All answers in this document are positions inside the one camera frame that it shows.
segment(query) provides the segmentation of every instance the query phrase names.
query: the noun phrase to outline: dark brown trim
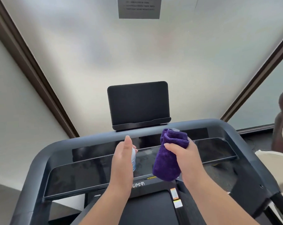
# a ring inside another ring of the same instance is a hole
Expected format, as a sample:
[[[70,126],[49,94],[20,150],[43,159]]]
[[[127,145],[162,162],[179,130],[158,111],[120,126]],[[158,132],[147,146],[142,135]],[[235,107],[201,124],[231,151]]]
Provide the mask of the dark brown trim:
[[[265,131],[265,130],[271,130],[273,128],[274,128],[274,124],[268,124],[268,125],[261,125],[261,126],[237,130],[237,132],[240,135],[242,135],[242,134],[247,134],[247,133],[254,133],[254,132],[260,132],[260,131]]]
[[[241,94],[232,103],[225,114],[221,117],[221,120],[229,121],[229,119],[237,112],[237,110],[245,103],[245,101],[252,95],[252,93],[261,85],[261,83],[267,78],[268,75],[270,75],[270,73],[282,60],[283,40],[264,63],[264,65],[260,68],[260,70],[251,79]]]
[[[0,1],[0,40],[70,138],[79,137],[61,102]]]

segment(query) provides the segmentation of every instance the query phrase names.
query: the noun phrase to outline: left hand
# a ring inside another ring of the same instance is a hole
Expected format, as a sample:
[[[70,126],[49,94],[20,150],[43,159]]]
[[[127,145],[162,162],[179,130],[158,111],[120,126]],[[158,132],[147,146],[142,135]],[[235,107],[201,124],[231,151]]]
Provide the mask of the left hand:
[[[130,196],[133,184],[133,167],[131,163],[132,140],[129,136],[120,142],[114,152],[111,162],[111,175],[108,189]]]

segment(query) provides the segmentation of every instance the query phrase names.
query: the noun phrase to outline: warning label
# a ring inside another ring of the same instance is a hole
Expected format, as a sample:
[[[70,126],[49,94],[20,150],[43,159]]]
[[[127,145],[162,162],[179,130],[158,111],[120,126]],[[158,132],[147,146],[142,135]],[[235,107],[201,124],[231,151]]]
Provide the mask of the warning label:
[[[120,19],[159,19],[161,0],[117,0]]]

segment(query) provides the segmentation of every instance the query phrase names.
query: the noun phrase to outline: purple cloth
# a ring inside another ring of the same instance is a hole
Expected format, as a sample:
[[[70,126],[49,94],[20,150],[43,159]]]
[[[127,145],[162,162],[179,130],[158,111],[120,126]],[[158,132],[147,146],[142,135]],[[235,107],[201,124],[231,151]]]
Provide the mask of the purple cloth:
[[[157,153],[153,166],[153,174],[164,181],[173,181],[179,177],[181,170],[177,163],[176,155],[167,150],[165,143],[174,143],[187,148],[190,143],[187,134],[184,132],[164,129],[160,137],[161,146]]]

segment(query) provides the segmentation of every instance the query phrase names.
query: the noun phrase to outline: forearm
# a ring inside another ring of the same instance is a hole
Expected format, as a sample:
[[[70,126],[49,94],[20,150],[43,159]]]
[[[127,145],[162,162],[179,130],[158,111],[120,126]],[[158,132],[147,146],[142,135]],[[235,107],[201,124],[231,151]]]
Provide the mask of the forearm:
[[[118,225],[128,198],[108,187],[79,225]]]
[[[259,225],[208,175],[187,188],[207,225]]]

